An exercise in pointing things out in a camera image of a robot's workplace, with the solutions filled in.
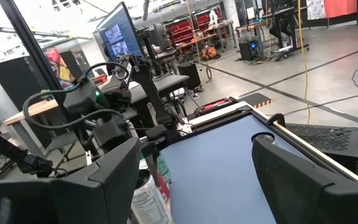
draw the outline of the monitor screen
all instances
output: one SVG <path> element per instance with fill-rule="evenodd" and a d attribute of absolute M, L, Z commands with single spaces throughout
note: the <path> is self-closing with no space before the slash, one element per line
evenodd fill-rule
<path fill-rule="evenodd" d="M 253 18 L 255 18 L 254 7 L 249 7 L 249 8 L 247 9 L 247 16 L 248 16 L 248 19 L 253 19 Z"/>
<path fill-rule="evenodd" d="M 118 4 L 97 26 L 97 30 L 107 48 L 111 61 L 125 54 L 143 55 L 137 34 L 127 7 Z"/>

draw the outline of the person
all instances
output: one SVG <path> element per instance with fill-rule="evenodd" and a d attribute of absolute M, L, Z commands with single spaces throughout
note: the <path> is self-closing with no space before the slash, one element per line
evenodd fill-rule
<path fill-rule="evenodd" d="M 284 4 L 280 4 L 276 7 L 275 12 L 282 10 L 282 9 L 292 7 L 292 6 L 293 6 L 293 1 L 286 0 L 284 2 Z M 289 22 L 286 19 L 280 19 L 278 22 L 275 22 L 273 24 L 272 28 L 270 28 L 270 30 L 268 32 L 278 38 L 277 26 L 280 26 L 279 28 L 280 28 L 281 32 L 283 32 L 285 35 L 291 37 L 291 32 L 288 30 L 288 25 L 289 25 Z"/>

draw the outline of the red poster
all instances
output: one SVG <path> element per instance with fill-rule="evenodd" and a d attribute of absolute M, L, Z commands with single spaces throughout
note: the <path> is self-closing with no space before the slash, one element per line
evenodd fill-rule
<path fill-rule="evenodd" d="M 357 0 L 324 0 L 327 18 L 349 15 L 357 12 Z"/>

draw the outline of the light blue table surface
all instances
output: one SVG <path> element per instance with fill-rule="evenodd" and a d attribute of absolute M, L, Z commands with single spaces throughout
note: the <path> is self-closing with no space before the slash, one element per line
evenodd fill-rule
<path fill-rule="evenodd" d="M 176 224 L 275 223 L 252 161 L 251 136 L 270 132 L 253 116 L 178 142 L 162 151 L 171 175 Z M 275 135 L 277 145 L 303 158 Z"/>

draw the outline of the black stripe on floor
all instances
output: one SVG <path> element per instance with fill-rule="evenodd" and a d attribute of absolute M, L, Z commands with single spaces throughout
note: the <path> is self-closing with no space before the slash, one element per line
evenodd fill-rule
<path fill-rule="evenodd" d="M 283 96 L 289 97 L 289 98 L 291 98 L 291 99 L 293 99 L 293 100 L 296 100 L 296 101 L 300 101 L 300 102 L 304 102 L 304 103 L 305 103 L 305 100 L 302 99 L 302 98 L 300 98 L 300 97 L 298 97 L 298 96 L 294 96 L 294 95 L 289 94 L 289 93 L 286 93 L 286 92 L 284 92 L 284 91 L 281 91 L 281 90 L 272 88 L 272 87 L 267 86 L 267 85 L 263 85 L 263 84 L 261 84 L 261 83 L 258 83 L 258 82 L 249 80 L 248 78 L 244 78 L 244 77 L 241 77 L 241 76 L 239 76 L 239 75 L 235 75 L 235 74 L 233 74 L 233 73 L 230 73 L 230 72 L 227 72 L 227 71 L 218 69 L 218 68 L 214 68 L 214 67 L 210 67 L 210 68 L 213 69 L 213 70 L 216 70 L 216 71 L 225 73 L 226 75 L 230 75 L 230 76 L 235 77 L 235 78 L 238 78 L 238 79 L 240 79 L 240 80 L 243 80 L 243 81 L 252 83 L 252 84 L 254 84 L 254 85 L 260 86 L 260 87 L 261 87 L 260 89 L 266 88 L 267 90 L 274 91 L 275 93 L 278 93 L 278 94 L 281 94 L 281 95 L 283 95 Z M 315 103 L 315 102 L 312 102 L 312 101 L 309 101 L 309 100 L 308 100 L 308 103 L 309 103 L 309 105 L 311 105 L 311 106 L 317 106 L 317 105 L 319 105 L 318 103 Z M 328 113 L 332 113 L 332 114 L 335 114 L 335 115 L 340 116 L 340 117 L 342 117 L 342 118 L 345 118 L 345 119 L 348 119 L 348 120 L 350 120 L 350 121 L 353 121 L 353 122 L 358 123 L 358 117 L 355 117 L 355 116 L 352 116 L 352 115 L 349 115 L 349 114 L 346 114 L 346 113 L 340 113 L 340 112 L 337 112 L 337 111 L 333 111 L 333 110 L 329 109 L 329 108 L 326 107 L 326 106 L 319 106 L 318 108 L 321 109 L 321 110 L 324 110 L 324 111 L 326 111 L 326 112 L 328 112 Z"/>
<path fill-rule="evenodd" d="M 329 65 L 330 63 L 337 62 L 337 61 L 339 61 L 339 60 L 342 60 L 342 59 L 344 59 L 344 58 L 347 58 L 347 57 L 352 56 L 352 55 L 357 54 L 357 53 L 358 53 L 358 51 L 355 51 L 355 52 L 353 52 L 353 53 L 350 53 L 350 54 L 347 54 L 347 55 L 345 55 L 345 56 L 339 57 L 339 58 L 334 59 L 334 60 L 332 60 L 332 61 L 329 61 L 329 62 L 326 62 L 326 63 L 324 63 L 324 64 L 318 65 L 318 66 L 316 66 L 316 67 L 310 68 L 310 69 L 308 69 L 308 72 L 313 71 L 313 70 L 316 70 L 317 68 L 321 68 L 321 67 L 323 67 L 323 66 Z M 271 84 L 269 84 L 269 85 L 267 85 L 267 86 L 273 86 L 273 85 L 279 84 L 279 83 L 281 83 L 281 82 L 287 81 L 287 80 L 289 80 L 289 79 L 291 79 L 291 78 L 297 77 L 297 76 L 302 75 L 302 74 L 305 74 L 305 71 L 300 72 L 300 73 L 296 73 L 295 75 L 292 75 L 292 76 L 290 76 L 290 77 L 286 77 L 286 78 L 284 78 L 284 79 L 282 79 L 282 80 L 273 82 L 273 83 L 271 83 Z M 257 92 L 257 91 L 259 91 L 259 90 L 261 90 L 261 89 L 262 89 L 262 88 L 258 88 L 258 89 L 256 89 L 256 90 L 252 90 L 252 91 L 250 91 L 250 92 L 248 92 L 248 93 L 244 93 L 243 95 L 241 95 L 241 96 L 239 96 L 239 97 L 243 97 L 243 96 L 246 96 L 246 95 L 248 95 L 248 94 L 255 93 L 255 92 Z"/>

